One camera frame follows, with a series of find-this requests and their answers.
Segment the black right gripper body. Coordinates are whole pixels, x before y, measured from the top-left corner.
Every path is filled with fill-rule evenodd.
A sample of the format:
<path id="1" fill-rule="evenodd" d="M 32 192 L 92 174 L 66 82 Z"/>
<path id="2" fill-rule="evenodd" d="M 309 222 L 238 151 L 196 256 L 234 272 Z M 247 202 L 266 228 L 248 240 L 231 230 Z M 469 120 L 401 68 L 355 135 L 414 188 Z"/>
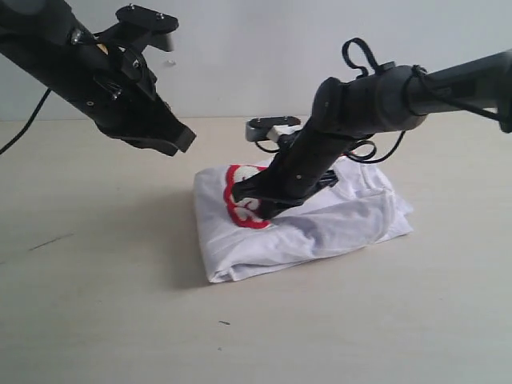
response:
<path id="1" fill-rule="evenodd" d="M 331 169 L 348 151 L 352 137 L 304 128 L 285 153 L 262 172 L 262 195 L 276 202 L 300 203 L 338 182 Z"/>

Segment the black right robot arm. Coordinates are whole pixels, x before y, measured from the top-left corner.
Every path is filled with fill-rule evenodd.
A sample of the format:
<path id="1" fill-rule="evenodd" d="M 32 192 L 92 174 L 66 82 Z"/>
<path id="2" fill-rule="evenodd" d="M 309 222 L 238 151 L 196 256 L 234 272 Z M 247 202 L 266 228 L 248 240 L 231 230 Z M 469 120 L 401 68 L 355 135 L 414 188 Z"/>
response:
<path id="1" fill-rule="evenodd" d="M 302 205 L 337 179 L 331 166 L 380 133 L 405 132 L 430 114 L 467 111 L 511 132 L 511 52 L 504 51 L 427 73 L 420 66 L 388 66 L 343 83 L 328 78 L 317 90 L 309 119 L 268 168 L 234 184 L 236 202 L 261 201 L 260 218 Z"/>

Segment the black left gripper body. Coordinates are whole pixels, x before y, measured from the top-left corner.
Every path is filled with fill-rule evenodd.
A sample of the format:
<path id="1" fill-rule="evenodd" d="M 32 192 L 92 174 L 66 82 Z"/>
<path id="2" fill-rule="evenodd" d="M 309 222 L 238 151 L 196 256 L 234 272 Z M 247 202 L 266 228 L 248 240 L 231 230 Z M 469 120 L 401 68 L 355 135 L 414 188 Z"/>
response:
<path id="1" fill-rule="evenodd" d="M 67 101 L 106 136 L 162 140 L 162 126 L 177 117 L 158 95 L 142 51 L 120 39 L 73 39 Z"/>

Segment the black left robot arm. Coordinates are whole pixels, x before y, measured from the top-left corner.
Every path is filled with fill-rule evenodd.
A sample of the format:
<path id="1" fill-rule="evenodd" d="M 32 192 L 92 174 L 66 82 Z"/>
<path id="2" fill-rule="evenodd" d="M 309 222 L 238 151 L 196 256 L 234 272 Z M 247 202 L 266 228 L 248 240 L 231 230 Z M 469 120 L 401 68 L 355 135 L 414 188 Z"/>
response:
<path id="1" fill-rule="evenodd" d="M 1 54 L 67 101 L 107 137 L 173 156 L 195 133 L 157 92 L 143 55 L 171 52 L 176 17 L 129 4 L 92 33 L 65 1 L 3 1 Z"/>

